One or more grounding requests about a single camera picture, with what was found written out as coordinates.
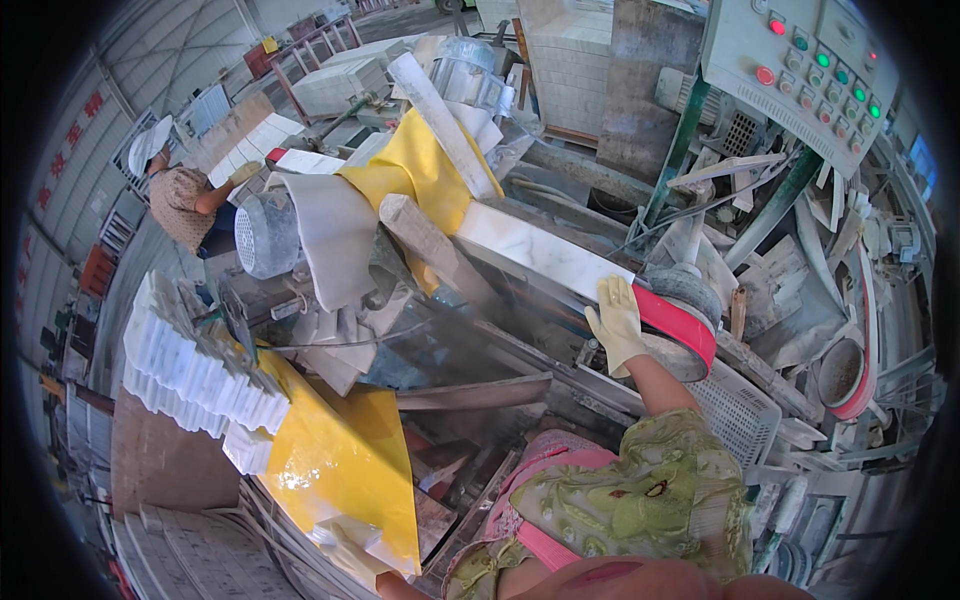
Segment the work glove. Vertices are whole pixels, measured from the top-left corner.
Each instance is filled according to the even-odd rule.
[[[320,551],[347,575],[376,593],[376,576],[393,569],[383,561],[371,556],[357,542],[353,541],[335,519],[323,524],[323,529],[329,532],[329,535],[324,536],[323,540],[318,540],[316,536],[319,533],[317,529],[320,526],[321,524],[318,523],[313,532],[313,539],[318,541]],[[335,541],[336,545],[331,545],[329,543],[331,541]]]
[[[245,162],[240,165],[240,168],[233,172],[233,175],[230,176],[230,181],[233,182],[234,187],[239,187],[244,181],[259,173],[262,168],[263,165],[255,160]]]
[[[627,280],[611,274],[597,281],[597,303],[600,315],[592,306],[584,311],[587,323],[597,341],[607,351],[607,372],[610,377],[626,377],[629,372],[623,363],[639,354],[646,354],[640,336],[640,311],[636,307],[634,290]]]

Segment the stack of tiles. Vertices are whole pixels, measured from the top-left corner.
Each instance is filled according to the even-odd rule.
[[[293,84],[294,97],[309,116],[339,115],[350,108],[350,97],[374,91],[382,98],[388,89],[376,57],[334,64]]]
[[[550,9],[560,13],[529,31],[524,19],[524,33],[544,123],[599,135],[607,98],[613,13],[604,2],[577,3],[575,7]],[[522,11],[536,8],[535,2],[521,6]]]
[[[262,475],[267,472],[274,441],[262,429],[250,431],[231,423],[224,437],[224,454],[241,475]]]
[[[338,52],[327,60],[324,60],[320,68],[326,69],[337,64],[345,62],[355,62],[361,59],[376,59],[380,69],[386,73],[387,65],[394,59],[408,50],[406,41],[403,37],[392,37],[391,39],[381,39],[369,44],[364,44],[359,48],[350,48],[346,52]]]
[[[192,411],[197,409],[182,406],[161,388],[211,415],[275,434],[290,410],[290,400],[274,378],[238,348],[221,321],[194,329],[191,320],[207,310],[192,289],[175,286],[156,271],[146,274],[124,331],[128,370],[139,373],[131,372],[132,385],[142,392],[148,409],[155,407],[175,419],[195,415]],[[223,432],[223,425],[214,422],[202,428],[214,437]]]
[[[485,32],[495,32],[500,26],[500,21],[512,21],[520,16],[515,0],[477,0],[476,6]],[[514,33],[513,23],[507,26],[507,33]]]
[[[123,371],[123,385],[127,391],[138,396],[151,413],[157,411],[167,417],[172,417],[180,429],[186,431],[200,431],[210,434],[211,438],[219,438],[227,431],[229,419],[223,415],[214,415],[201,407],[200,404],[185,402],[176,390],[164,388],[156,379],[140,372],[127,361]]]

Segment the yellow plastic sheet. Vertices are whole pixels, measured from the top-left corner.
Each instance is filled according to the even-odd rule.
[[[497,195],[503,198],[503,189],[493,177],[473,137],[466,131],[464,135],[480,157]],[[379,211],[380,203],[387,194],[410,196],[447,235],[453,235],[460,228],[472,198],[464,179],[416,110],[403,115],[394,137],[370,159],[367,166],[342,167],[337,175],[346,178],[360,190],[375,211]],[[440,282],[430,269],[409,253],[407,264],[427,294],[432,294],[439,287]]]
[[[355,385],[340,398],[279,354],[259,357],[291,403],[259,476],[270,495],[302,532],[338,514],[372,524],[390,555],[377,558],[420,575],[413,477],[394,393]]]

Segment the green floral shirt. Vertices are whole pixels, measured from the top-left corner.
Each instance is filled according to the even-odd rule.
[[[524,520],[584,557],[692,561],[726,582],[748,572],[749,512],[740,466],[690,409],[630,427],[620,460],[548,467],[510,496]],[[450,570],[445,598],[493,600],[502,568],[533,556],[516,537],[476,544]]]

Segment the grinding wheel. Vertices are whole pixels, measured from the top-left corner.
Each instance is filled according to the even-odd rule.
[[[679,300],[699,310],[713,326],[720,326],[723,304],[713,288],[705,281],[680,269],[648,268],[643,278],[650,283],[650,290],[657,296],[669,300]]]
[[[650,355],[682,382],[706,379],[716,354],[720,299],[700,278],[679,270],[644,274],[650,290],[634,283]]]

